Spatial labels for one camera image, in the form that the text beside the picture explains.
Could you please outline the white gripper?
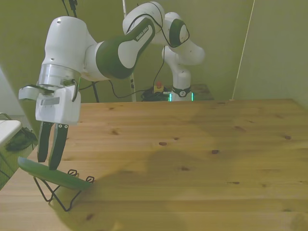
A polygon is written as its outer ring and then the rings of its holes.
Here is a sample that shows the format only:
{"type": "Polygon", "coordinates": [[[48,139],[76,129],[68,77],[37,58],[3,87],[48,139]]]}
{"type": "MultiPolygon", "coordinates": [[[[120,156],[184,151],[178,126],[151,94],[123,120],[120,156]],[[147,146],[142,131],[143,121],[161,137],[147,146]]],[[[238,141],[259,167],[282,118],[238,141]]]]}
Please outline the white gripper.
{"type": "Polygon", "coordinates": [[[57,89],[51,95],[39,94],[36,100],[36,120],[42,121],[38,138],[38,162],[45,162],[49,149],[49,138],[52,123],[57,123],[54,129],[53,144],[49,157],[49,170],[56,170],[62,159],[68,134],[68,125],[79,120],[81,95],[72,101],[75,86],[57,89]]]}

